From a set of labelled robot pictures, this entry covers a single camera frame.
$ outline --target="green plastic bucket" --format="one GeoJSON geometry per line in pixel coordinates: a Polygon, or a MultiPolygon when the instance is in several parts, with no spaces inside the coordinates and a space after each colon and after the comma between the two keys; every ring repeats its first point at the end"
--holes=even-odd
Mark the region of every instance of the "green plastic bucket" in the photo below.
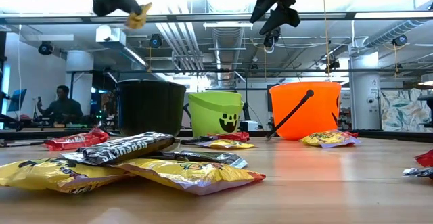
{"type": "Polygon", "coordinates": [[[244,103],[239,93],[203,92],[189,95],[194,137],[215,133],[234,133],[244,103]]]}

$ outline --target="yellow candy wrapper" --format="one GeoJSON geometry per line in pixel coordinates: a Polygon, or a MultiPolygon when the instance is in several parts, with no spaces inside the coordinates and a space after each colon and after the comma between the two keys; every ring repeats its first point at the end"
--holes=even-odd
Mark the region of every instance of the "yellow candy wrapper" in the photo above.
{"type": "Polygon", "coordinates": [[[152,7],[152,3],[141,5],[141,14],[137,15],[135,12],[129,14],[125,26],[132,29],[143,28],[147,20],[147,12],[152,7]]]}
{"type": "Polygon", "coordinates": [[[125,170],[76,164],[65,158],[23,160],[0,166],[0,185],[79,194],[130,176],[125,170]]]}
{"type": "Polygon", "coordinates": [[[253,171],[209,162],[132,159],[114,167],[200,196],[262,181],[266,177],[253,171]]]}
{"type": "Polygon", "coordinates": [[[255,145],[251,143],[242,143],[230,139],[218,139],[209,142],[197,143],[197,145],[214,149],[248,149],[255,147],[255,145]]]}
{"type": "Polygon", "coordinates": [[[312,133],[309,136],[301,139],[300,142],[312,146],[321,146],[322,148],[332,148],[343,145],[350,146],[360,143],[358,139],[339,130],[328,130],[319,133],[312,133]]]}

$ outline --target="orange plastic bucket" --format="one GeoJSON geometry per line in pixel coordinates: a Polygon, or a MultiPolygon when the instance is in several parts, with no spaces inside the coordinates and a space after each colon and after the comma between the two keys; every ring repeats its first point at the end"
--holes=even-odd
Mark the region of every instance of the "orange plastic bucket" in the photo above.
{"type": "Polygon", "coordinates": [[[272,87],[269,93],[274,124],[278,125],[308,90],[313,91],[314,95],[277,130],[280,137],[299,140],[311,133],[338,128],[341,85],[333,82],[299,82],[272,87]]]}

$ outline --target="table surface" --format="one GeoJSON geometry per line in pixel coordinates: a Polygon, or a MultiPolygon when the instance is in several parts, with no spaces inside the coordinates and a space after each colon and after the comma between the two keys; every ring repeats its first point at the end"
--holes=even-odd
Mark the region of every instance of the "table surface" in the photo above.
{"type": "MultiPolygon", "coordinates": [[[[267,178],[208,196],[142,178],[79,195],[2,187],[1,223],[432,223],[433,181],[401,175],[433,145],[361,140],[324,150],[253,138],[256,148],[233,152],[267,178]]],[[[0,164],[57,155],[41,146],[1,148],[0,164]]]]}

